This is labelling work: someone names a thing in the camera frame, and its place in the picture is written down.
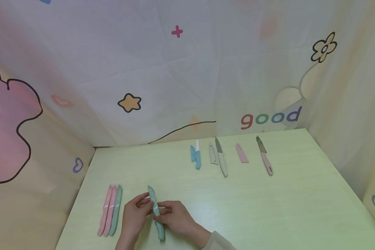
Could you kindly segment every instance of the flower print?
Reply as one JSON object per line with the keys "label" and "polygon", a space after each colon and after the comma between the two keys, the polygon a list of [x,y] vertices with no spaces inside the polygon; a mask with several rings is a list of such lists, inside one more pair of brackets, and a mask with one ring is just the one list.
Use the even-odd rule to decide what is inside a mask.
{"label": "flower print", "polygon": [[319,40],[313,46],[314,54],[311,57],[311,61],[318,61],[322,63],[326,55],[332,53],[336,46],[337,42],[334,42],[333,39],[335,38],[335,32],[332,32],[326,40]]}

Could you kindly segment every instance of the cloth wall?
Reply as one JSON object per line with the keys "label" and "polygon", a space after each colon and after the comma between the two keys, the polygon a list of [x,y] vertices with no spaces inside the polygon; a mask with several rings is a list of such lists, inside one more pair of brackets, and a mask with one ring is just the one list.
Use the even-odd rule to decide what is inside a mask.
{"label": "cloth wall", "polygon": [[0,250],[54,249],[94,148],[0,68]]}
{"label": "cloth wall", "polygon": [[0,63],[95,147],[306,127],[375,201],[375,0],[0,0]]}

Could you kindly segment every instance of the yellow star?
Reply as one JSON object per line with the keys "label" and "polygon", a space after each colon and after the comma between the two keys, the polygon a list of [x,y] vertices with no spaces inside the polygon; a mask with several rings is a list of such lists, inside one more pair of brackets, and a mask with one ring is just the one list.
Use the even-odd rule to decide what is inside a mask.
{"label": "yellow star", "polygon": [[189,124],[194,124],[194,125],[192,125],[192,127],[193,127],[196,131],[198,131],[198,130],[199,130],[199,127],[200,127],[200,124],[195,124],[195,123],[201,123],[201,121],[200,121],[198,118],[196,118],[195,116],[192,116],[192,119],[190,120],[190,123],[189,123]]}
{"label": "yellow star", "polygon": [[127,93],[124,99],[118,102],[118,105],[122,107],[125,112],[130,113],[132,110],[139,110],[141,108],[141,100],[142,99],[140,97],[134,97],[131,93]]}

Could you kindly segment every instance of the human hand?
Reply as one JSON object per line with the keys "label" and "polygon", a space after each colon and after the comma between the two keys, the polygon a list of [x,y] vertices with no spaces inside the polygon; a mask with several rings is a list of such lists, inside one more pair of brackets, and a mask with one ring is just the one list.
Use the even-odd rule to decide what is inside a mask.
{"label": "human hand", "polygon": [[211,232],[195,222],[185,206],[180,201],[164,201],[158,203],[165,207],[160,216],[154,220],[166,224],[173,232],[191,240],[196,246],[204,248],[211,236]]}
{"label": "human hand", "polygon": [[138,195],[124,206],[121,236],[116,250],[133,249],[140,231],[146,223],[146,217],[153,213],[153,202],[147,198],[149,193]]}

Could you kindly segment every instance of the black outline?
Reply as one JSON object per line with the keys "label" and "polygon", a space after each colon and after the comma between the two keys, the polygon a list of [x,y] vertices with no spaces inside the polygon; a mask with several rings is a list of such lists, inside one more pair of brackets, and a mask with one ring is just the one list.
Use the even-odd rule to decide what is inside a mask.
{"label": "black outline", "polygon": [[19,136],[19,137],[25,142],[25,144],[28,146],[28,149],[29,149],[29,155],[28,155],[28,158],[26,159],[26,161],[24,162],[24,164],[22,164],[21,168],[18,170],[17,173],[16,173],[13,177],[11,177],[10,179],[8,179],[8,180],[6,180],[6,181],[0,181],[0,184],[3,184],[3,183],[6,183],[6,182],[10,182],[10,181],[12,181],[15,177],[17,177],[17,175],[21,172],[21,170],[24,168],[24,166],[26,165],[26,163],[30,160],[30,158],[31,158],[31,153],[32,153],[32,148],[31,148],[31,146],[29,145],[29,143],[27,142],[27,140],[25,140],[25,138],[22,137],[22,135],[19,133],[19,128],[21,127],[21,125],[22,125],[24,122],[26,122],[26,121],[31,121],[31,120],[33,120],[33,119],[36,119],[36,118],[38,118],[38,117],[43,113],[42,104],[40,103],[40,97],[39,97],[38,93],[36,92],[36,90],[35,90],[32,86],[30,86],[27,82],[24,82],[24,81],[22,81],[22,80],[15,79],[15,78],[10,78],[10,79],[7,80],[7,82],[4,82],[5,84],[7,84],[7,90],[10,90],[10,86],[9,86],[9,84],[8,84],[10,81],[18,81],[18,82],[22,82],[23,84],[26,84],[28,87],[30,87],[30,88],[33,90],[33,92],[35,92],[35,95],[37,96],[37,100],[39,101],[39,105],[40,105],[40,109],[41,109],[41,111],[40,111],[40,113],[39,113],[37,116],[32,117],[32,118],[25,119],[25,120],[23,120],[22,122],[20,122],[20,123],[18,124],[18,126],[17,126],[17,128],[16,128],[17,135],[18,135],[18,136]]}
{"label": "black outline", "polygon": [[[314,43],[314,45],[313,45],[313,51],[315,52],[312,56],[311,56],[311,61],[318,61],[318,63],[322,63],[322,62],[324,62],[325,61],[325,59],[326,59],[326,56],[325,56],[325,59],[323,60],[323,61],[321,61],[321,56],[317,59],[317,60],[313,60],[312,59],[312,57],[316,54],[316,53],[318,53],[319,51],[318,50],[316,50],[315,49],[315,45],[317,44],[317,43],[319,43],[319,42],[323,42],[324,44],[326,44],[326,41],[328,40],[328,38],[331,36],[333,34],[333,39],[335,39],[335,35],[336,35],[336,33],[335,32],[332,32],[331,34],[329,34],[329,36],[326,38],[326,40],[319,40],[319,41],[317,41],[317,42],[315,42]],[[335,42],[335,41],[333,41],[333,39],[332,39],[332,42],[330,42],[329,44],[335,44],[335,48],[332,50],[332,51],[330,51],[330,52],[327,52],[326,53],[326,55],[329,55],[330,53],[332,53],[333,51],[335,51],[335,49],[337,48],[337,42]]]}
{"label": "black outline", "polygon": [[[139,108],[132,108],[131,110],[126,111],[126,109],[124,108],[124,106],[122,106],[122,105],[119,104],[120,102],[125,101],[127,95],[132,96],[133,99],[136,99],[136,98],[139,99],[139,101],[138,101],[138,103],[137,103],[138,106],[139,106]],[[141,102],[141,101],[142,101],[142,99],[141,99],[140,97],[134,97],[131,93],[127,93],[127,94],[124,96],[124,99],[120,100],[117,104],[118,104],[118,106],[120,106],[121,108],[123,108],[125,112],[130,113],[130,112],[132,112],[132,110],[140,110],[140,109],[142,108],[142,107],[140,106],[140,102]]]}
{"label": "black outline", "polygon": [[[217,121],[213,121],[213,122],[201,122],[201,123],[216,123],[216,122],[217,122]],[[164,137],[169,136],[169,135],[172,134],[173,132],[179,131],[179,130],[185,128],[185,127],[189,127],[189,126],[196,125],[196,124],[201,124],[201,123],[192,123],[192,124],[188,124],[188,125],[183,126],[183,127],[179,128],[179,129],[176,129],[176,130],[174,130],[174,131],[172,131],[172,132],[170,132],[170,133],[164,135],[164,136],[161,137],[160,139],[157,139],[157,140],[152,141],[152,142],[156,142],[156,141],[158,141],[158,140],[161,140],[161,139],[163,139]]]}

